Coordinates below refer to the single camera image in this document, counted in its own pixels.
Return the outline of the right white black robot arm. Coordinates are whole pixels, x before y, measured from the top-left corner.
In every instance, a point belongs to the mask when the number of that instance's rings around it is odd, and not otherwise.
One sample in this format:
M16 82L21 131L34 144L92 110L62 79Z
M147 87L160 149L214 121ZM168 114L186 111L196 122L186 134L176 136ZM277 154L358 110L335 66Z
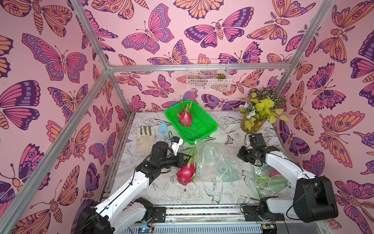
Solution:
M275 215L285 215L292 220L310 223L338 217L339 211L331 180L301 168L278 148L268 146L262 134L246 134L244 145L237 157L253 166L256 162L259 162L259 167L267 164L295 187L291 199L260 199L257 210L261 219L270 220Z

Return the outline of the green plastic basket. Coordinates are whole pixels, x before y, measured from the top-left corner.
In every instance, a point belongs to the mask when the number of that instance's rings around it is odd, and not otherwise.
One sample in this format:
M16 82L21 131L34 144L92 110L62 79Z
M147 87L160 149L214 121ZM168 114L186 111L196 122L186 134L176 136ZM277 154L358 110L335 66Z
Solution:
M180 137L190 145L209 137L218 127L217 122L192 100L168 108L165 114Z

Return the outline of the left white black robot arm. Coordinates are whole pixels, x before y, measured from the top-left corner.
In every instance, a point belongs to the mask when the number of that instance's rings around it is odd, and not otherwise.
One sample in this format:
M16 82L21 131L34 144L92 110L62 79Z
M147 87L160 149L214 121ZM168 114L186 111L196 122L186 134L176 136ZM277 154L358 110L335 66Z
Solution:
M163 169L182 168L191 156L178 152L178 144L159 141L135 168L131 178L116 192L96 206L84 208L74 229L75 234L120 234L137 222L152 220L153 204L137 195L161 175Z

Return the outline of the potted plant in amber vase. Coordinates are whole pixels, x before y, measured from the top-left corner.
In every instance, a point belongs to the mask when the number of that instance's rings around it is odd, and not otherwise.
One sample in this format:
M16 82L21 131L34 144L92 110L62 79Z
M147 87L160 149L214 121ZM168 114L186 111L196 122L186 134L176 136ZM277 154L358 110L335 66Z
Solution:
M271 88L254 88L249 92L248 98L242 101L244 103L239 106L243 115L241 129L247 134L258 133L265 122L273 124L279 120L288 121L282 108L286 99L278 97Z

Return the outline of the pink dragon fruit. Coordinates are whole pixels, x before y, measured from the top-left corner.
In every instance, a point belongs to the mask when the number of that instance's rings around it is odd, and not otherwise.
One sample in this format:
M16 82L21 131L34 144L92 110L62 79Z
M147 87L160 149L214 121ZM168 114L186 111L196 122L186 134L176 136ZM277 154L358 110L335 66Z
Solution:
M182 185L188 185L193 182L196 168L195 168L195 157L197 154L196 146L190 150L189 155L191 158L189 159L188 163L182 167L177 173L177 181Z
M192 103L192 101L182 101L183 110L177 114L179 123L185 127L191 127L192 125L193 115L190 113Z

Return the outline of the metal base rail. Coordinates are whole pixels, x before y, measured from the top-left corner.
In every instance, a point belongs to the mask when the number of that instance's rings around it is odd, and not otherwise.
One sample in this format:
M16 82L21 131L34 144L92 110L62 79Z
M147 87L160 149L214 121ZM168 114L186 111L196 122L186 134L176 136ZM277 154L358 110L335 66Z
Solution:
M303 223L271 215L263 220L255 205L156 206L135 202L114 217L87 207L73 234L329 234L324 222Z

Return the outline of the clear green zip-top bag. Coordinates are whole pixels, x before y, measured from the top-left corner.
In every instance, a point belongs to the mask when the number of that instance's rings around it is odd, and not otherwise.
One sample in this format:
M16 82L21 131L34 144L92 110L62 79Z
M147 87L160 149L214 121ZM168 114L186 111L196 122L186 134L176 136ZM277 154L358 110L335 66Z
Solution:
M236 182L241 179L239 148L198 140L195 142L195 182Z

